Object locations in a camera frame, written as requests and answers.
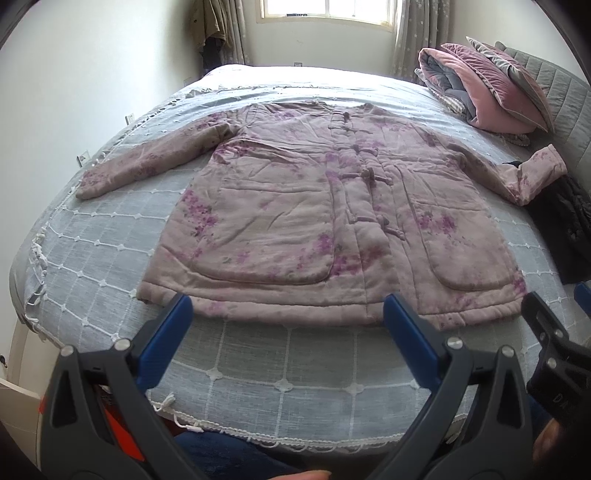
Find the pink floral padded jacket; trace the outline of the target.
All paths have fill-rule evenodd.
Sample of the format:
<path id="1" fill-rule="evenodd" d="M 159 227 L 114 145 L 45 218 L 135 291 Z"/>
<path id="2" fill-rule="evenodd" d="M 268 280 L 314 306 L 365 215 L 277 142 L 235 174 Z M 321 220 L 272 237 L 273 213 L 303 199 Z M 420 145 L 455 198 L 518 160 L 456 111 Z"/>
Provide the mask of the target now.
<path id="1" fill-rule="evenodd" d="M 441 330 L 519 311 L 526 281 L 481 196 L 530 203 L 567 168 L 553 146 L 497 164 L 366 104 L 252 104 L 204 116 L 89 169 L 89 200 L 208 162 L 172 209 L 137 294 L 186 295 L 229 321 L 381 322 L 398 293 Z"/>

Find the black garment on bed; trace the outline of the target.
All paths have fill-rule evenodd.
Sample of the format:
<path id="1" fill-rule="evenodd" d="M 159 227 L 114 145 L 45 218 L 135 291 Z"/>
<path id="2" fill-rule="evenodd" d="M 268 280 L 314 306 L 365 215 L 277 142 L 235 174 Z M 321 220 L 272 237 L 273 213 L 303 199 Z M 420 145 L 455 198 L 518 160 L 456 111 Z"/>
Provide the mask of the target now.
<path id="1" fill-rule="evenodd" d="M 563 285 L 590 280 L 590 195 L 568 172 L 524 209 L 544 240 Z"/>

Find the grey grid bedspread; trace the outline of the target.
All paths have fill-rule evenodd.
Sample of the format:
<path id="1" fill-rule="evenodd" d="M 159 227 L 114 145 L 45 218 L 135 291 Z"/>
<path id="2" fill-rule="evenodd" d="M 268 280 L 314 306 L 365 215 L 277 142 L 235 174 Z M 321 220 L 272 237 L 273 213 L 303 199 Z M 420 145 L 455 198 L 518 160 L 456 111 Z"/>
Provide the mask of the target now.
<path id="1" fill-rule="evenodd" d="M 372 103 L 450 134 L 492 161 L 526 149 L 454 116 L 419 85 L 313 67 L 222 66 L 125 128 L 98 152 L 116 157 L 190 121 L 259 102 Z M 36 221 L 9 277 L 21 321 L 82 351 L 130 337 L 156 315 L 135 289 L 164 222 L 202 161 L 79 202 L 67 186 Z M 270 446 L 360 451 L 398 440 L 423 406 L 379 327 L 290 328 L 197 319 L 150 400 L 183 423 Z"/>

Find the plaid pillow under quilt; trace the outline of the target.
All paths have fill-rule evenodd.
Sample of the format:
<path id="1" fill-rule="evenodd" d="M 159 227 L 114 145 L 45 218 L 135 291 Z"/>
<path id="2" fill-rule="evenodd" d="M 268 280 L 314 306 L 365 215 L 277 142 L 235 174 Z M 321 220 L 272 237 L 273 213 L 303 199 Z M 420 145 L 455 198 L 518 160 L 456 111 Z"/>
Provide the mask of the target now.
<path id="1" fill-rule="evenodd" d="M 448 96 L 442 93 L 437 87 L 433 86 L 426 79 L 425 75 L 423 74 L 420 68 L 415 69 L 415 75 L 425 85 L 425 87 L 430 91 L 430 93 L 435 98 L 437 98 L 454 115 L 461 118 L 462 120 L 469 120 L 469 109 L 466 107 L 466 105 L 461 99 L 458 99 L 454 96 Z M 492 132 L 492 135 L 500 137 L 505 142 L 516 145 L 518 147 L 529 147 L 531 145 L 531 140 L 526 134 L 505 134 Z"/>

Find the grey quilted headboard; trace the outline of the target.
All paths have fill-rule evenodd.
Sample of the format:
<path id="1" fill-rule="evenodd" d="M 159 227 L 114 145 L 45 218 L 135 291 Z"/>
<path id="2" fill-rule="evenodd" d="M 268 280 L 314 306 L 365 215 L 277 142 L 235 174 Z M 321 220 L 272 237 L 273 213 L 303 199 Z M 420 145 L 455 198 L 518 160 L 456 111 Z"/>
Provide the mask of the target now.
<path id="1" fill-rule="evenodd" d="M 548 135 L 563 157 L 570 173 L 590 189 L 590 86 L 568 70 L 548 61 L 506 46 L 504 51 L 534 77 L 547 96 L 555 132 Z"/>

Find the pink grey folded quilt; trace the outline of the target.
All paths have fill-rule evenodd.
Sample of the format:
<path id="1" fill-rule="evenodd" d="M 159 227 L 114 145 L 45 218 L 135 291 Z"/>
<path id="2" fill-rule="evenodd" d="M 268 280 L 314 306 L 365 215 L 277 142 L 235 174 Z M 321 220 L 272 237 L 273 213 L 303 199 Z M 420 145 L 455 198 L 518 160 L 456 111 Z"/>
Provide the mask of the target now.
<path id="1" fill-rule="evenodd" d="M 426 79 L 442 93 L 461 99 L 469 109 L 473 127 L 495 133 L 525 134 L 532 131 L 522 117 L 523 98 L 495 66 L 478 60 L 474 69 L 462 58 L 434 48 L 423 48 L 419 65 Z"/>

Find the pink velvet pillow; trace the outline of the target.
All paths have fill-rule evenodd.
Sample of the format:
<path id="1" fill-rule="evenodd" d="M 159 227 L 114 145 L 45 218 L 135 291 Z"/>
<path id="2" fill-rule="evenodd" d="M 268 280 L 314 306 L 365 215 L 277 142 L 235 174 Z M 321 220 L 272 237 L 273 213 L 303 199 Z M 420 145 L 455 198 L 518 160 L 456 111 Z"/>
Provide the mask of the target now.
<path id="1" fill-rule="evenodd" d="M 468 46 L 445 43 L 441 49 L 465 66 L 460 75 L 475 106 L 472 124 L 501 134 L 555 130 L 547 96 L 525 67 L 498 48 L 469 40 Z"/>

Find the grey pink pillow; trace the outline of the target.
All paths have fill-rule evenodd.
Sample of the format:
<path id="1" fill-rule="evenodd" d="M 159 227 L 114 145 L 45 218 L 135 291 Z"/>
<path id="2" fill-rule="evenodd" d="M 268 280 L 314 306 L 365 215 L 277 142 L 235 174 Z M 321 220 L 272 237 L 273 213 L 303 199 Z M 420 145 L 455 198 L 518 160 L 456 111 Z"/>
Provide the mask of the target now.
<path id="1" fill-rule="evenodd" d="M 554 133 L 555 125 L 547 96 L 533 75 L 517 60 L 497 47 L 469 36 L 466 39 L 476 51 L 494 63 L 499 70 L 525 93 L 540 112 L 546 124 L 544 129 L 549 133 Z"/>

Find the grey patterned right curtain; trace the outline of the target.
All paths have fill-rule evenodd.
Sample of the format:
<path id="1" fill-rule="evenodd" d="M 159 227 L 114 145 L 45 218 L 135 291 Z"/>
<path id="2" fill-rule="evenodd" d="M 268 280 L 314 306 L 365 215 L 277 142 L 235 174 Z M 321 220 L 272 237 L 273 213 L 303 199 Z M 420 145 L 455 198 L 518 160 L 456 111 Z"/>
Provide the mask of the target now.
<path id="1" fill-rule="evenodd" d="M 394 8 L 394 41 L 390 75 L 413 81 L 423 48 L 436 48 L 450 39 L 450 0 L 403 0 Z"/>

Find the grey patterned curtain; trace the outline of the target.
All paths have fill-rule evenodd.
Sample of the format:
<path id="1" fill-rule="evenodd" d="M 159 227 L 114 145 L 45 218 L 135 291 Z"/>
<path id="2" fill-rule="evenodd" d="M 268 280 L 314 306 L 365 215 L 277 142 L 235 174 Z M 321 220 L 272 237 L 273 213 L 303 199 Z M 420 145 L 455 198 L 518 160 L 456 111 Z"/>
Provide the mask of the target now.
<path id="1" fill-rule="evenodd" d="M 450 0 L 403 0 L 394 8 L 394 41 L 390 75 L 413 81 L 423 48 L 436 48 L 450 39 Z"/>
<path id="2" fill-rule="evenodd" d="M 245 5 L 238 0 L 197 0 L 189 31 L 204 74 L 228 64 L 249 65 Z"/>

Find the bright window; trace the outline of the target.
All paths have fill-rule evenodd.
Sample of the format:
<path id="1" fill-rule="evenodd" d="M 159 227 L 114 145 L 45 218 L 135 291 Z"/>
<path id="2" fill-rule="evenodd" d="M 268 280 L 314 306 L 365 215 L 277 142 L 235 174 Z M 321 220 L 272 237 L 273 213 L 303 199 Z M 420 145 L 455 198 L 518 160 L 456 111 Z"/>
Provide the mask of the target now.
<path id="1" fill-rule="evenodd" d="M 391 27 L 397 1 L 262 0 L 259 6 L 260 16 L 265 19 L 332 19 Z"/>

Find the grey patterned left curtain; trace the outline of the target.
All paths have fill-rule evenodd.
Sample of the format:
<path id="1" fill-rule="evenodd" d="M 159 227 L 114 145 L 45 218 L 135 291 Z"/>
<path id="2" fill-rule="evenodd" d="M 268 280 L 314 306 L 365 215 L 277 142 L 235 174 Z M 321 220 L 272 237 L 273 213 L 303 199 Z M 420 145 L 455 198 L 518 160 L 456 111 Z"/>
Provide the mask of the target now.
<path id="1" fill-rule="evenodd" d="M 197 0 L 189 31 L 204 74 L 228 64 L 249 65 L 245 5 L 238 0 Z"/>

